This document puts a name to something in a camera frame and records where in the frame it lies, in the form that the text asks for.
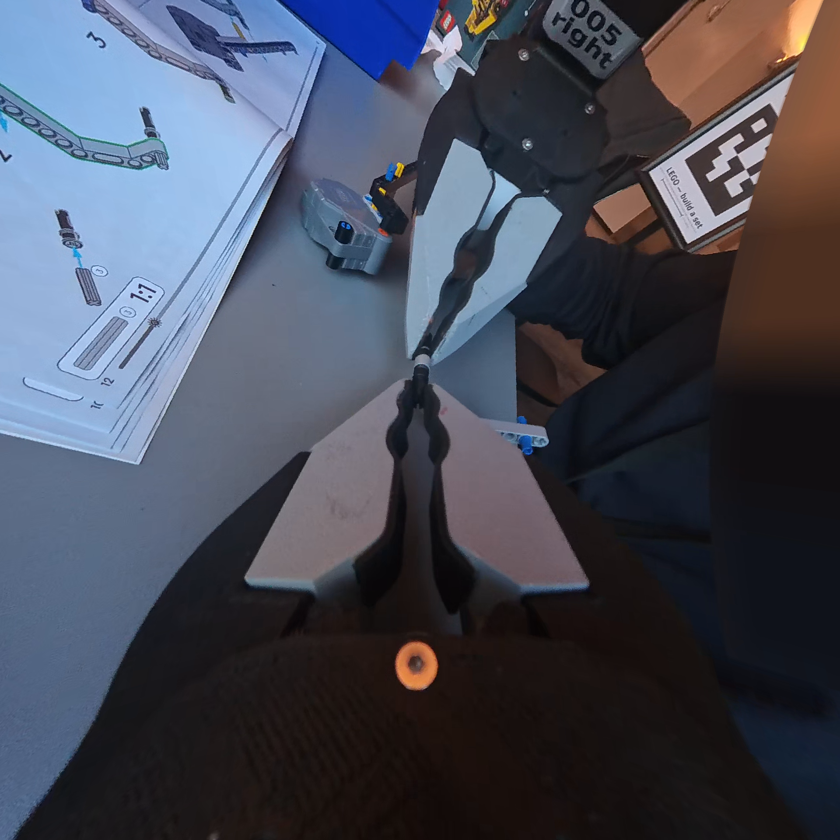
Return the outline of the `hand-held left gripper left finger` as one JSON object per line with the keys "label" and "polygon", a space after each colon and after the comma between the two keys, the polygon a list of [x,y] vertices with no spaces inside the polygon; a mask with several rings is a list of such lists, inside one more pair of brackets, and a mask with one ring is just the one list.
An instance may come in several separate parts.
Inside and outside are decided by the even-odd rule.
{"label": "hand-held left gripper left finger", "polygon": [[307,453],[299,476],[245,574],[259,589],[373,606],[403,566],[403,458],[413,418],[398,381]]}

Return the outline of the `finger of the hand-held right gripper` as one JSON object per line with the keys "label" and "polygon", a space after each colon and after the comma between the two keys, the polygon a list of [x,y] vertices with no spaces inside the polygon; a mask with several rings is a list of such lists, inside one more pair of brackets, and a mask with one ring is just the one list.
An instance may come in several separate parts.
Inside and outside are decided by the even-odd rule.
{"label": "finger of the hand-held right gripper", "polygon": [[414,357],[438,307],[440,291],[455,266],[462,238],[473,230],[494,189],[481,153],[454,140],[411,236],[406,288],[406,353]]}
{"label": "finger of the hand-held right gripper", "polygon": [[526,286],[526,279],[560,221],[544,195],[512,198],[478,245],[468,251],[447,234],[444,245],[426,247],[430,323],[425,340],[436,364],[482,330]]}

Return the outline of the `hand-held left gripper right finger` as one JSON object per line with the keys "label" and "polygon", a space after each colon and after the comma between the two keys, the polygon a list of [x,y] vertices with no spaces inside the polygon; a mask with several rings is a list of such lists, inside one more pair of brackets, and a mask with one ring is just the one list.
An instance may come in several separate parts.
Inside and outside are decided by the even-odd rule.
{"label": "hand-held left gripper right finger", "polygon": [[447,612],[489,613],[526,595],[587,590],[528,458],[436,385],[428,385],[423,421],[434,467],[434,580]]}

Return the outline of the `lego instruction booklet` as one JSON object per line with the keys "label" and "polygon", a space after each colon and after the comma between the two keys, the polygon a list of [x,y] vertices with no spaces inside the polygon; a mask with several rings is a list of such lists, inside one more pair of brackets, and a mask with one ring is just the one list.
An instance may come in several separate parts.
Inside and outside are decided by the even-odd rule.
{"label": "lego instruction booklet", "polygon": [[280,2],[2,2],[2,434],[138,464],[326,49]]}

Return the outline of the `person's right forearm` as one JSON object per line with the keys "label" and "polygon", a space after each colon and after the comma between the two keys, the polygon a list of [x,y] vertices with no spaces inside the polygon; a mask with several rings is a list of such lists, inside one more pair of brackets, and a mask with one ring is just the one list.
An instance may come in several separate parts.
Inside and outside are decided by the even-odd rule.
{"label": "person's right forearm", "polygon": [[581,343],[583,361],[610,370],[656,343],[712,366],[738,251],[648,254],[580,235],[536,274],[509,310]]}

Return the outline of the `grey lego beam assembly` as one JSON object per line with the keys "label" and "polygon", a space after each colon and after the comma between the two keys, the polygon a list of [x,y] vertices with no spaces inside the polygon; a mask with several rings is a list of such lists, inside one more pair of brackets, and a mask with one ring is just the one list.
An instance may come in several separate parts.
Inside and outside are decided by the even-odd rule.
{"label": "grey lego beam assembly", "polygon": [[546,429],[527,423],[524,416],[518,416],[515,423],[495,419],[485,419],[485,423],[525,456],[533,455],[535,450],[547,447],[550,442]]}

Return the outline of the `dark lego set box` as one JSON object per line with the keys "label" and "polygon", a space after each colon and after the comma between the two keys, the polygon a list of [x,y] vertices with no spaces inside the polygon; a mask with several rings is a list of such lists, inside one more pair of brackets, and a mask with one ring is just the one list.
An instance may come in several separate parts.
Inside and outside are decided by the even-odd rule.
{"label": "dark lego set box", "polygon": [[438,53],[440,64],[457,60],[474,71],[489,42],[521,34],[544,6],[540,1],[440,1],[423,50]]}

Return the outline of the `grey lego motor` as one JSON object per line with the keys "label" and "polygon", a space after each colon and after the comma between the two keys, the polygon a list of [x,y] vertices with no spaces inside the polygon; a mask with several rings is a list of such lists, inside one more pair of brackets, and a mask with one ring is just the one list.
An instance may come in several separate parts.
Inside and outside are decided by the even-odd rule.
{"label": "grey lego motor", "polygon": [[390,164],[366,194],[327,178],[309,184],[301,197],[301,223],[327,250],[328,268],[378,273],[394,236],[403,235],[408,226],[395,194],[416,178],[414,161]]}

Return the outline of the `person's legs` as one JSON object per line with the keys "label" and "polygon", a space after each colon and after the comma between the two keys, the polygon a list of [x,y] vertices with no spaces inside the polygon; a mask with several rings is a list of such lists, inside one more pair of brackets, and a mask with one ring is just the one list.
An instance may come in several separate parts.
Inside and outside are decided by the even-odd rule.
{"label": "person's legs", "polygon": [[711,360],[634,353],[554,411],[537,461],[639,556],[726,691],[827,717],[837,705],[826,686],[727,650],[713,557],[711,400]]}

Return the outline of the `brown cardboard box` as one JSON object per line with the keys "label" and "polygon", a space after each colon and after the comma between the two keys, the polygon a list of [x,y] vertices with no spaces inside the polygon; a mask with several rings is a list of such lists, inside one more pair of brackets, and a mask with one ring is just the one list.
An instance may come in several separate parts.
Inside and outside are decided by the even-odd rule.
{"label": "brown cardboard box", "polygon": [[821,1],[707,1],[646,48],[668,100],[696,126],[798,57]]}

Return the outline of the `blue plastic bin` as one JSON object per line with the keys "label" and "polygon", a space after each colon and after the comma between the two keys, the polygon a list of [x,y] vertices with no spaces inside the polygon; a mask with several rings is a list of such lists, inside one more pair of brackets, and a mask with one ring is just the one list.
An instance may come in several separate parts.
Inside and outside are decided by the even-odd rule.
{"label": "blue plastic bin", "polygon": [[426,44],[438,1],[284,1],[283,5],[369,76],[395,62],[410,70]]}

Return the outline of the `framed marker tag sign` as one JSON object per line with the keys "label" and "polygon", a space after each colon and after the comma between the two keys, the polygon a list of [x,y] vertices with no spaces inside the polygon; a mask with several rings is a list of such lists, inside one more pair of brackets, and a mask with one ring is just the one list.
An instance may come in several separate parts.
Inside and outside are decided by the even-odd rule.
{"label": "framed marker tag sign", "polygon": [[688,253],[745,224],[800,57],[646,163],[639,182],[673,246]]}

